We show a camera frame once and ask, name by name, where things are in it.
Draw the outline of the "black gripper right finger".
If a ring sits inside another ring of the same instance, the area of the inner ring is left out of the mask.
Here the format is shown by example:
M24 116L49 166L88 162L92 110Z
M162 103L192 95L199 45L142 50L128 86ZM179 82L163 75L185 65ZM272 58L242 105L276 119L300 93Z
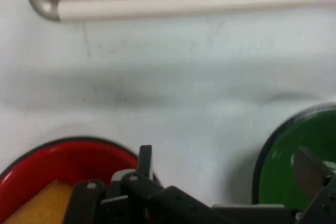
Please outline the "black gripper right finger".
M335 223L335 173L310 148L296 150L293 179L309 199L298 223Z

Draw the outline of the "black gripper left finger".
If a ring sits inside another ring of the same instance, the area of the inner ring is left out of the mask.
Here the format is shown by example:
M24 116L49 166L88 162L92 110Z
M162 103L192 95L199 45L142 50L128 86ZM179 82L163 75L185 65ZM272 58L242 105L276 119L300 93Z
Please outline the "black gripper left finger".
M63 223L209 223L210 209L176 187L153 181L152 147L140 147L135 170L105 186L82 180L71 193Z

